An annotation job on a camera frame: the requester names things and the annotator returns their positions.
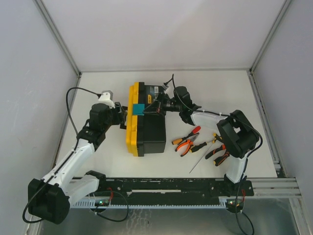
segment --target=orange-handled pliers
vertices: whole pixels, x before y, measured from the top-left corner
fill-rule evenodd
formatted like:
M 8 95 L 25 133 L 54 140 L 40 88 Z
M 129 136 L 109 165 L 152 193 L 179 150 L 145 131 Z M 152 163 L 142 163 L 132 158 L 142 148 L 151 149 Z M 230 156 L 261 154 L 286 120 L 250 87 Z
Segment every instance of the orange-handled pliers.
M 185 156 L 188 151 L 190 150 L 190 147 L 193 146 L 195 139 L 198 137 L 199 133 L 194 134 L 190 139 L 187 139 L 185 142 L 179 144 L 177 148 L 175 149 L 175 152 L 177 152 L 181 147 L 187 145 L 187 148 L 183 154 L 181 154 L 181 157 Z

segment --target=yellow sticker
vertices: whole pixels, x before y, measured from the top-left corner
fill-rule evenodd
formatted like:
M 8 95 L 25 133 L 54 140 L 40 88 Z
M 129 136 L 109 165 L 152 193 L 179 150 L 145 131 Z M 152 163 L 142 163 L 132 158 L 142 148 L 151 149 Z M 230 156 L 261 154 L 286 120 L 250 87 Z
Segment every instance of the yellow sticker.
M 152 103 L 152 96 L 149 94 L 148 95 L 148 104 L 151 104 Z

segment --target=yellow and black toolbox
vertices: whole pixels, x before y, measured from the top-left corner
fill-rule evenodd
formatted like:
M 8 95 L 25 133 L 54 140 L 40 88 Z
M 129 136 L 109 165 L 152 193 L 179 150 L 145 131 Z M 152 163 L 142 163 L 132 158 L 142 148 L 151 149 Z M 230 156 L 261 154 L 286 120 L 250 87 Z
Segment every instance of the yellow and black toolbox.
M 129 89 L 126 145 L 128 152 L 143 157 L 147 153 L 163 153 L 166 143 L 165 116 L 143 114 L 155 101 L 162 86 L 135 82 Z

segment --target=gray floor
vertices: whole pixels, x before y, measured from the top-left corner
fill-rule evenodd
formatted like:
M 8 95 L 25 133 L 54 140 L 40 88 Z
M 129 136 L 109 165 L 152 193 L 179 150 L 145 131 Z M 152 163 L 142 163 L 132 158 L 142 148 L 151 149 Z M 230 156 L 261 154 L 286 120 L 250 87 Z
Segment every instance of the gray floor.
M 256 235 L 298 235 L 288 199 L 246 200 L 244 211 L 252 220 Z M 123 209 L 103 212 L 119 219 Z M 251 233 L 248 221 L 242 225 Z M 90 210 L 72 209 L 66 220 L 55 225 L 43 222 L 40 235 L 240 235 L 235 214 L 220 209 L 139 209 L 129 219 L 114 223 Z

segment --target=white table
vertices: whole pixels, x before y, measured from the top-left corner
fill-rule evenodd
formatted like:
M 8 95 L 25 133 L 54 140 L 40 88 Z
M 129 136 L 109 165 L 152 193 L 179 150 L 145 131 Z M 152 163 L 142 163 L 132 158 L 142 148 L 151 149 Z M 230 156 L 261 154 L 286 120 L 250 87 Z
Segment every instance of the white table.
M 111 90 L 114 102 L 128 105 L 129 86 L 134 82 L 145 82 L 147 85 L 161 85 L 171 78 L 168 71 L 146 72 L 86 72 L 83 73 L 79 86 L 97 93 Z M 176 86 L 186 86 L 191 99 L 197 105 L 211 111 L 230 113 L 236 109 L 242 110 L 251 124 L 264 139 L 263 146 L 249 158 L 247 175 L 250 178 L 277 177 L 272 157 L 268 148 L 266 136 L 257 110 L 246 71 L 176 71 Z M 77 91 L 72 108 L 72 116 L 78 131 L 81 130 L 92 104 L 97 102 L 95 95 Z M 106 133 L 106 139 L 97 152 L 84 163 L 75 175 L 83 176 L 89 170 L 99 171 L 107 177 L 142 177 L 142 178 L 221 178 L 228 166 L 227 159 L 216 167 L 213 160 L 222 155 L 218 153 L 208 160 L 204 158 L 189 174 L 194 164 L 201 158 L 207 147 L 196 153 L 188 153 L 184 157 L 174 151 L 171 141 L 186 136 L 193 126 L 181 121 L 178 113 L 166 114 L 167 143 L 162 154 L 146 154 L 144 157 L 133 157 L 128 153 L 125 143 L 126 130 L 118 126 L 111 127 Z M 213 130 L 202 128 L 196 143 L 212 139 Z M 70 122 L 62 141 L 58 161 L 75 144 L 75 132 Z

